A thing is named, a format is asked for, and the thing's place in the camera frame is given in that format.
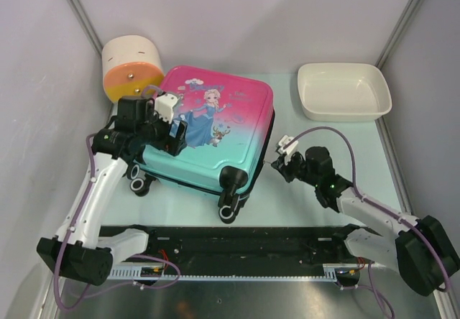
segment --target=gray floor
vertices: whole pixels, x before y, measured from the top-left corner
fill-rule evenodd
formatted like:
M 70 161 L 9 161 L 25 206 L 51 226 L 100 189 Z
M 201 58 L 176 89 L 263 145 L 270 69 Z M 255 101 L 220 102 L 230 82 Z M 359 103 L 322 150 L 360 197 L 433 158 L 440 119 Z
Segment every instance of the gray floor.
M 376 269 L 379 290 L 391 302 L 396 318 L 440 318 L 434 297 L 421 297 L 393 272 Z M 361 283 L 368 285 L 367 273 Z M 65 297 L 71 304 L 75 298 Z M 367 290 L 343 291 L 323 282 L 179 282 L 165 290 L 126 286 L 93 299 L 59 318 L 166 319 L 368 319 L 383 318 Z

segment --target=white plastic tray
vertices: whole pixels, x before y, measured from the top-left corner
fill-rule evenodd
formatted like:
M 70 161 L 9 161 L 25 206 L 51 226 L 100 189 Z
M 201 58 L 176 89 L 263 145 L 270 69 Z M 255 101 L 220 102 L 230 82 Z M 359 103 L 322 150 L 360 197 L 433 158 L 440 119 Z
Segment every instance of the white plastic tray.
M 383 74 L 368 64 L 306 64 L 298 71 L 298 90 L 312 120 L 372 121 L 392 108 Z

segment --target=blue dress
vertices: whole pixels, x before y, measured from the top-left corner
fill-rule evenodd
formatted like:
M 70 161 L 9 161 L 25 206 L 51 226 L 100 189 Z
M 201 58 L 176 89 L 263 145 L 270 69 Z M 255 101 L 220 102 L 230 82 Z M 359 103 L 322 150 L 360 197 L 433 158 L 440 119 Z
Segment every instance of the blue dress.
M 203 109 L 206 110 L 206 113 L 197 117 L 193 116 L 193 112 L 202 111 Z M 216 111 L 220 113 L 223 110 L 223 108 L 218 108 L 216 110 L 214 106 L 206 104 L 187 113 L 179 114 L 179 118 L 186 121 L 188 124 L 185 141 L 189 147 L 200 147 L 209 144 L 210 140 L 213 138 L 211 130 L 214 122 L 214 114 Z M 177 124 L 171 127 L 171 132 L 173 134 L 175 134 L 175 131 L 177 131 Z

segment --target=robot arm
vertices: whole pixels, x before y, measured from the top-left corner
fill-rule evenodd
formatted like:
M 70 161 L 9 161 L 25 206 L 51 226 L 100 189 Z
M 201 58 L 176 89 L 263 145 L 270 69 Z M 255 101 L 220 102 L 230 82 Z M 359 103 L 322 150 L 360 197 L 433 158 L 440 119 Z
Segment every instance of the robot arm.
M 117 115 L 111 119 L 114 128 L 106 126 L 93 138 L 93 177 L 90 163 L 72 208 L 55 237 L 41 238 L 37 245 L 38 254 L 52 271 L 63 242 L 65 252 L 60 275 L 92 285 L 105 282 L 112 264 L 147 248 L 149 235 L 139 227 L 101 242 L 98 241 L 99 230 L 116 186 L 127 172 L 128 177 L 139 172 L 137 163 L 142 161 L 147 145 L 172 156 L 185 148 L 185 122 L 181 121 L 177 134 L 170 136 L 173 109 L 177 103 L 178 98 L 168 93 L 155 100 L 139 97 L 119 100 Z
M 362 256 L 399 272 L 415 292 L 428 296 L 443 283 L 443 275 L 426 245 L 401 219 L 416 227 L 429 241 L 440 257 L 448 276 L 460 269 L 460 258 L 455 252 L 442 225 L 433 217 L 419 219 L 405 215 L 369 196 L 360 197 L 353 183 L 335 173 L 327 148 L 311 147 L 305 158 L 296 152 L 297 142 L 284 136 L 278 143 L 278 159 L 272 163 L 287 182 L 298 179 L 315 188 L 316 198 L 324 208 L 331 208 L 364 223 L 368 228 L 348 225 L 337 238 L 344 242 L 349 253 Z M 368 204 L 364 198 L 376 203 Z

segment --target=white wall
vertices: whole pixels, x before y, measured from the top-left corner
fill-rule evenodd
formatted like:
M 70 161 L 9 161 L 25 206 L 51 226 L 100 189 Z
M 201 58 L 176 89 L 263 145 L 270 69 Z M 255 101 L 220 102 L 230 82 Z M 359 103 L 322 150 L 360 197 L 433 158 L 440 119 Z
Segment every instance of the white wall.
M 38 239 L 68 212 L 88 165 L 84 138 L 109 105 L 66 0 L 0 0 L 0 20 L 0 318 L 19 287 L 10 317 L 25 318 L 42 279 Z
M 165 69 L 294 73 L 377 61 L 408 0 L 81 0 L 103 43 L 140 34 Z
M 460 253 L 459 69 L 460 0 L 425 0 L 383 69 L 387 122 L 415 212 L 438 218 Z

